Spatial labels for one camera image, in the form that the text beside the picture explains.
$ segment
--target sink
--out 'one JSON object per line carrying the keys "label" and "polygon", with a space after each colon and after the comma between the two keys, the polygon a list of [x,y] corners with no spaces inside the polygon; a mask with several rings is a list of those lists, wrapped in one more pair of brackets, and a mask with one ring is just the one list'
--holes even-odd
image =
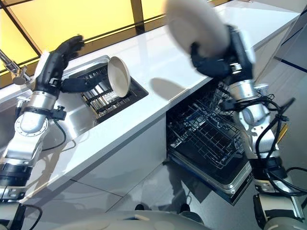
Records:
{"label": "sink", "polygon": [[[31,91],[28,90],[18,96],[29,97]],[[84,103],[80,94],[61,93],[55,104],[64,106],[67,112],[65,121],[59,121],[59,124],[65,130],[67,140],[78,137],[97,125],[97,117],[92,109]],[[0,103],[0,154],[2,154],[14,136],[16,98],[13,97]],[[44,138],[43,148],[53,147],[63,141],[63,134],[52,120],[49,121],[49,132]]]}
{"label": "sink", "polygon": [[[107,75],[108,56],[101,56],[82,65],[64,71],[65,78],[90,78],[95,74],[103,74],[103,80],[91,92],[60,93],[55,104],[64,106],[67,112],[65,121],[59,121],[69,142],[94,126],[106,121],[138,100],[148,95],[148,92],[131,78],[130,91],[124,98],[119,98],[111,89]],[[29,98],[31,91],[19,92],[10,99],[0,102],[0,154],[2,154],[14,136],[16,97]],[[44,138],[43,148],[51,148],[63,141],[63,134],[52,120],[49,120],[49,132]]]}

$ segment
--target window frame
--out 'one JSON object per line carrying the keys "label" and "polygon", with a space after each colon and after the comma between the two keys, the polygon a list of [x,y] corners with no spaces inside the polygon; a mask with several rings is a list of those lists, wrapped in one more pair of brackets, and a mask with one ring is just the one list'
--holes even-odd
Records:
{"label": "window frame", "polygon": [[[14,25],[17,27],[19,32],[23,35],[26,41],[29,43],[31,48],[37,53],[37,57],[30,60],[26,60],[22,63],[18,63],[20,66],[27,65],[26,73],[29,76],[34,74],[36,66],[39,61],[39,57],[42,54],[42,51],[38,48],[35,42],[31,39],[30,35],[23,28],[22,24],[18,21],[17,17],[13,14],[10,6],[22,4],[28,1],[33,0],[0,0],[0,9],[4,9],[9,18],[12,20]],[[213,5],[221,5],[231,0],[209,0]],[[79,52],[79,57],[102,49],[104,47],[113,45],[115,43],[124,41],[126,39],[132,38],[137,35],[141,35],[150,30],[156,29],[165,25],[165,14],[157,15],[155,17],[144,20],[143,11],[142,11],[142,1],[141,0],[130,0],[134,24],[121,27],[119,29],[109,31],[104,34],[99,34],[94,37],[85,39],[85,46]],[[0,71],[0,89],[12,84],[11,73],[7,70]]]}

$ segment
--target window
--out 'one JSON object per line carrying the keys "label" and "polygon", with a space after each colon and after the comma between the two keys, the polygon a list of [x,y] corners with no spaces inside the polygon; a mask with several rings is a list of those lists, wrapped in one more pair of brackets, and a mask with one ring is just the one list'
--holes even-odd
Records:
{"label": "window", "polygon": [[[228,0],[211,0],[222,4]],[[44,50],[81,34],[84,55],[165,24],[166,0],[0,0],[0,49],[32,75]],[[0,66],[0,88],[11,84]]]}

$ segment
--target dish drying rack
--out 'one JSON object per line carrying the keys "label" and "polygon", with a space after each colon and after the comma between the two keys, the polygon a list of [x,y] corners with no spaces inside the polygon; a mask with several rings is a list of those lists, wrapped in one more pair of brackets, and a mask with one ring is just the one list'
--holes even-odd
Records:
{"label": "dish drying rack", "polygon": [[168,145],[176,148],[188,143],[218,169],[233,157],[242,158],[244,149],[239,129],[232,119],[233,112],[223,112],[219,106],[222,100],[229,98],[227,88],[219,85],[215,91],[192,103],[176,105],[167,123],[171,133]]}
{"label": "dish drying rack", "polygon": [[101,123],[121,110],[127,108],[138,100],[148,95],[133,78],[131,78],[130,91],[121,98],[112,90],[107,75],[107,63],[99,63],[86,70],[70,76],[73,78],[92,78],[101,75],[102,81],[94,89],[81,93],[84,102],[91,107],[97,116],[97,122]]}

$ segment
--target white plate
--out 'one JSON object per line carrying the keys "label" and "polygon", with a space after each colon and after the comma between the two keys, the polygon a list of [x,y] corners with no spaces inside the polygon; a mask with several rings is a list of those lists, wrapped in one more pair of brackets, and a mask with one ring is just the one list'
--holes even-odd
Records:
{"label": "white plate", "polygon": [[107,74],[110,85],[117,96],[126,96],[130,89],[130,74],[123,60],[111,57],[107,66]]}
{"label": "white plate", "polygon": [[168,0],[166,18],[171,35],[190,53],[193,42],[200,44],[203,57],[223,53],[229,45],[229,32],[205,0]]}

